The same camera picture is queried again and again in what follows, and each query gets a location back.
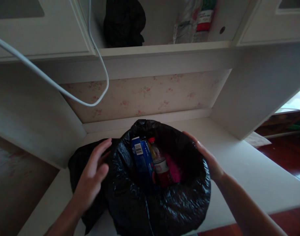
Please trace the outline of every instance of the pink cloth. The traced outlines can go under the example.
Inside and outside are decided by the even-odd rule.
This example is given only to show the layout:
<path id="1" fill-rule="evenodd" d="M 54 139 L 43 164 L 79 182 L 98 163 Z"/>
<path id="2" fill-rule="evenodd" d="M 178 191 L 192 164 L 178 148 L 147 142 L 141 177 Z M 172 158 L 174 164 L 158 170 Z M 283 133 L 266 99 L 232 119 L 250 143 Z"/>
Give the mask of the pink cloth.
<path id="1" fill-rule="evenodd" d="M 172 158 L 170 157 L 170 155 L 165 154 L 165 159 L 166 159 L 166 163 L 170 169 L 170 174 L 172 176 L 172 179 L 174 181 L 174 183 L 179 183 L 180 179 L 181 179 L 181 173 L 179 171 L 178 166 L 176 165 L 176 163 L 172 160 Z"/>

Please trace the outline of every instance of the floral wallpaper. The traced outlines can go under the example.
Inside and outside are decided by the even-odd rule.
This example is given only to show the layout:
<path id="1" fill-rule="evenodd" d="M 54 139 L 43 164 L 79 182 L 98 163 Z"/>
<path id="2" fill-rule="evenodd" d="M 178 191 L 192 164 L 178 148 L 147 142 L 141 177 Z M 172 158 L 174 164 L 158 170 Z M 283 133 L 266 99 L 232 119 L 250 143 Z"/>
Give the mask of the floral wallpaper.
<path id="1" fill-rule="evenodd" d="M 110 80 L 103 100 L 95 107 L 66 97 L 82 123 L 211 108 L 230 70 Z M 106 81 L 61 85 L 77 98 L 95 102 Z"/>

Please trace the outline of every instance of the blue box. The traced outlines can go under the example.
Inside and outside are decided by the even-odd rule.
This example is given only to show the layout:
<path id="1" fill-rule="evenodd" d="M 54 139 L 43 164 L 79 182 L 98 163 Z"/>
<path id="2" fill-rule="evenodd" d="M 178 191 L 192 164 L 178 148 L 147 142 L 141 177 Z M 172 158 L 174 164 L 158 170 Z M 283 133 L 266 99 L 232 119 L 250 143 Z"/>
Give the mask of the blue box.
<path id="1" fill-rule="evenodd" d="M 131 148 L 141 183 L 144 185 L 144 189 L 152 190 L 155 183 L 155 167 L 148 142 L 146 140 L 141 141 L 140 137 L 133 138 Z"/>

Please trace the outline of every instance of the trash bag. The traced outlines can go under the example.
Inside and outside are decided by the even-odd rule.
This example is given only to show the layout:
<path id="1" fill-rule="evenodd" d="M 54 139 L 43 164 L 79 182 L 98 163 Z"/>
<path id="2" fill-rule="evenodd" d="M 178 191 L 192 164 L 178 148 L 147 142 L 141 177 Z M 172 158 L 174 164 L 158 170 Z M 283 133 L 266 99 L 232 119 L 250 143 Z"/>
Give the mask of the trash bag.
<path id="1" fill-rule="evenodd" d="M 146 15 L 137 0 L 107 0 L 104 36 L 114 48 L 142 46 Z"/>
<path id="2" fill-rule="evenodd" d="M 183 178 L 179 183 L 150 194 L 142 191 L 130 144 L 138 136 L 155 137 L 163 153 L 180 167 Z M 209 169 L 182 132 L 154 120 L 138 120 L 106 162 L 109 173 L 102 183 L 103 193 L 121 235 L 182 235 L 204 221 L 211 195 Z"/>

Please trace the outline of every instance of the desk surface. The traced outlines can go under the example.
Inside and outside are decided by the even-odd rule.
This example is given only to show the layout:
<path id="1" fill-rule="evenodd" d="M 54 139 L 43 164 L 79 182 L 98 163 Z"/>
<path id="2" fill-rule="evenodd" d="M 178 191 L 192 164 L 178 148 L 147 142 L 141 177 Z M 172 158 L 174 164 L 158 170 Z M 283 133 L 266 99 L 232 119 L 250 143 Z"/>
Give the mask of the desk surface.
<path id="1" fill-rule="evenodd" d="M 195 135 L 216 156 L 223 169 L 238 180 L 265 212 L 271 214 L 300 206 L 299 180 L 245 141 L 230 135 L 210 118 L 166 124 Z M 83 145 L 102 138 L 119 138 L 125 131 L 126 129 L 118 129 L 91 133 L 86 136 Z M 43 235 L 71 197 L 69 171 L 61 170 L 18 235 Z M 212 181 L 211 200 L 206 219 L 196 231 L 188 235 L 234 222 L 222 194 Z M 85 226 L 80 221 L 75 235 L 82 236 L 84 231 Z M 108 212 L 103 214 L 89 235 L 106 234 L 116 235 Z"/>

